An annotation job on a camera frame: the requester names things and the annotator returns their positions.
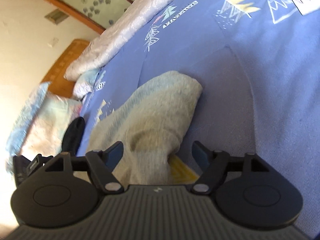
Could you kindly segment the grey pants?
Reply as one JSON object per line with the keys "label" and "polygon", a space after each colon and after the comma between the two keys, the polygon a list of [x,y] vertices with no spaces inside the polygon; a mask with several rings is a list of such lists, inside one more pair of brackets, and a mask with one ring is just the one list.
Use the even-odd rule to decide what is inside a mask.
{"label": "grey pants", "polygon": [[177,71],[154,77],[96,124],[86,150],[120,141],[124,153],[112,173],[123,186],[171,184],[168,157],[180,149],[201,93],[197,80]]}

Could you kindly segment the wooden headboard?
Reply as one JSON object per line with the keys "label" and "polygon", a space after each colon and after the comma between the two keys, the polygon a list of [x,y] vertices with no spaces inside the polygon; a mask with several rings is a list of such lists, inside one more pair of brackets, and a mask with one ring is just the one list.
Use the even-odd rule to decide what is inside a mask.
{"label": "wooden headboard", "polygon": [[51,93],[65,98],[72,97],[75,82],[66,80],[64,74],[68,66],[81,55],[88,45],[89,41],[87,40],[73,40],[48,70],[41,83],[50,82],[48,90]]}

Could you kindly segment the pastel floral pillow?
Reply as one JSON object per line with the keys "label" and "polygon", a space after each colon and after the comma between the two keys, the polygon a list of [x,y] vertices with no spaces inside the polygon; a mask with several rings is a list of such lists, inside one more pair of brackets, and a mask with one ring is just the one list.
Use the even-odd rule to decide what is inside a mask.
{"label": "pastel floral pillow", "polygon": [[29,128],[20,154],[33,160],[38,154],[47,157],[60,153],[66,129],[81,109],[80,101],[48,93]]}

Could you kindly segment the blue patterned bed sheet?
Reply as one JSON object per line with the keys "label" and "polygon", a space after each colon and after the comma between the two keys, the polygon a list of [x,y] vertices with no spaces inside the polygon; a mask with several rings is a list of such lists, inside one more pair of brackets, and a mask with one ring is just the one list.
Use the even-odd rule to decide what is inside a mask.
{"label": "blue patterned bed sheet", "polygon": [[94,125],[149,79],[175,70],[203,87],[179,150],[256,152],[301,192],[296,226],[319,234],[319,11],[302,0],[173,0],[103,67],[82,109]]}

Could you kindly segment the small white blue pillow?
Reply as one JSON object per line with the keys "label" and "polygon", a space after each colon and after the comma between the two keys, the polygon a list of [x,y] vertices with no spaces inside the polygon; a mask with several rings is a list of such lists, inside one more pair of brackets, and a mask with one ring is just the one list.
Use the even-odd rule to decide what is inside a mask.
{"label": "small white blue pillow", "polygon": [[99,72],[100,69],[93,69],[81,74],[74,85],[72,98],[82,100],[85,95],[92,92]]}

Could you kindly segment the light blue top pillow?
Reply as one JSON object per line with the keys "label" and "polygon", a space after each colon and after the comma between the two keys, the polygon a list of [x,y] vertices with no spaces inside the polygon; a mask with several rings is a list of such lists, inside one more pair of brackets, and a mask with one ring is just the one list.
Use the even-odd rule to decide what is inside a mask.
{"label": "light blue top pillow", "polygon": [[13,125],[5,145],[5,151],[8,154],[5,169],[10,174],[13,174],[14,169],[13,157],[19,155],[28,130],[44,103],[50,84],[50,81],[43,82],[31,92]]}

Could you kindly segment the black folded garment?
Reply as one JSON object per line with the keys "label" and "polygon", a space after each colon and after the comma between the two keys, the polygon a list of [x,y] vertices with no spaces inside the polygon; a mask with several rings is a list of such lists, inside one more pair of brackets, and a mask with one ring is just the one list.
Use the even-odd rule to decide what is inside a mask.
{"label": "black folded garment", "polygon": [[82,141],[85,126],[85,120],[81,116],[75,118],[69,124],[62,139],[61,152],[69,152],[72,157],[76,156]]}

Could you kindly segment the white satin quilt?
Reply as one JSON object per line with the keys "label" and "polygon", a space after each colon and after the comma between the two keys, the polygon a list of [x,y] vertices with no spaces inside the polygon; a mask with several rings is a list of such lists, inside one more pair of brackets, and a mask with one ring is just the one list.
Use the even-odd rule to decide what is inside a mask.
{"label": "white satin quilt", "polygon": [[66,69],[64,78],[77,81],[85,72],[107,64],[132,36],[173,0],[135,0],[117,22],[90,42]]}

